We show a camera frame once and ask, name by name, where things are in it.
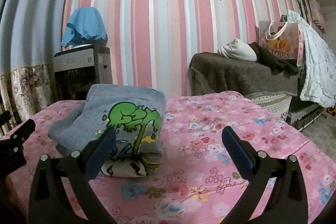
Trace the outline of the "blue denim hooded jacket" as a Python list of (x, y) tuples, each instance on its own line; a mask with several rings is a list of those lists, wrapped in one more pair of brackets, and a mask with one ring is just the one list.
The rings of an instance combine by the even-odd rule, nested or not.
[(159, 90), (95, 84), (85, 102), (50, 127), (49, 138), (63, 156), (68, 156), (109, 130), (116, 141), (109, 145), (101, 172), (106, 176), (144, 177), (163, 159), (160, 132), (165, 111), (166, 97)]

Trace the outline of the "silver black water dispenser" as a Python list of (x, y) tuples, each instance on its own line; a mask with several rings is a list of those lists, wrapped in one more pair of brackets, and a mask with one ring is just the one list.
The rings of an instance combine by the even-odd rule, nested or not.
[(85, 100), (94, 84), (112, 84), (110, 49), (87, 44), (54, 55), (60, 100)]

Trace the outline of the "pink floral bed sheet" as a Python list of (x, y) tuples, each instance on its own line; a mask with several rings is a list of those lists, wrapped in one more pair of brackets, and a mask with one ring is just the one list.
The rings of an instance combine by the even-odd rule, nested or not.
[[(83, 102), (56, 102), (31, 118), (35, 131), (23, 143), (26, 164), (1, 181), (1, 223), (29, 223), (40, 157), (64, 157), (49, 129)], [(166, 98), (161, 165), (144, 177), (106, 176), (100, 169), (89, 184), (115, 223), (222, 223), (248, 186), (223, 145), (227, 126), (256, 151), (278, 159), (296, 156), (308, 223), (335, 222), (335, 161), (281, 118), (232, 91)], [(251, 218), (264, 211), (275, 180), (269, 179)]]

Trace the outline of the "white quilted blanket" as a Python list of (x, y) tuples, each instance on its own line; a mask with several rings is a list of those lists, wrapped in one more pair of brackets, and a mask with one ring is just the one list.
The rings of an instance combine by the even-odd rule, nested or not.
[(303, 30), (306, 76), (300, 93), (302, 101), (322, 107), (335, 105), (335, 54), (327, 42), (300, 14), (289, 10), (289, 23), (298, 23)]

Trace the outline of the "blue floral curtain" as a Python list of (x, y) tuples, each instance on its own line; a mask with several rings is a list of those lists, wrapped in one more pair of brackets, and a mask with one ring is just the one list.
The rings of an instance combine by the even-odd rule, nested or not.
[(54, 54), (60, 51), (65, 0), (1, 0), (1, 112), (6, 134), (50, 106), (56, 96)]

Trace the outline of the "blue cloth bottle cover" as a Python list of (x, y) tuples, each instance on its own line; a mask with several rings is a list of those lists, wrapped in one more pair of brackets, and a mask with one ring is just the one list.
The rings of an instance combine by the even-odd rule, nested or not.
[(108, 35), (100, 12), (94, 7), (80, 7), (70, 16), (61, 46), (94, 44), (106, 46)]

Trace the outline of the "black garment on cabinet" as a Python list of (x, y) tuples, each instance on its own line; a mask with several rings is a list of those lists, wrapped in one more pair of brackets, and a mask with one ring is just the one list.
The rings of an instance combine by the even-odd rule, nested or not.
[(255, 52), (257, 62), (269, 67), (272, 74), (277, 75), (285, 72), (290, 76), (296, 76), (299, 73), (296, 59), (279, 59), (272, 55), (265, 48), (259, 46), (256, 42), (249, 44), (252, 50)]

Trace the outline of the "brown fuzzy blanket cover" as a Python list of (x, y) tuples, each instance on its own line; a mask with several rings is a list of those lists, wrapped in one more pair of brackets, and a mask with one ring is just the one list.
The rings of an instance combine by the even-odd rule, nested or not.
[(235, 91), (243, 96), (297, 95), (297, 76), (274, 73), (253, 61), (235, 60), (216, 53), (193, 55), (189, 67), (194, 95)]

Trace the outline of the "white folded garment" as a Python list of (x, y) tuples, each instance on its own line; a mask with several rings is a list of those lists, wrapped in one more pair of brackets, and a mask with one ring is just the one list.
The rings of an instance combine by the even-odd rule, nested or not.
[(251, 46), (237, 38), (233, 39), (230, 43), (221, 46), (217, 53), (230, 59), (257, 61), (257, 55)]

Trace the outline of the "pink floral gift bag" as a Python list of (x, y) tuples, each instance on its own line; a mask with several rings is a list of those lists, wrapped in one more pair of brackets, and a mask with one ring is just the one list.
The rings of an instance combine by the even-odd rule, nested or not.
[(299, 23), (259, 22), (259, 45), (279, 59), (303, 62), (304, 37)]

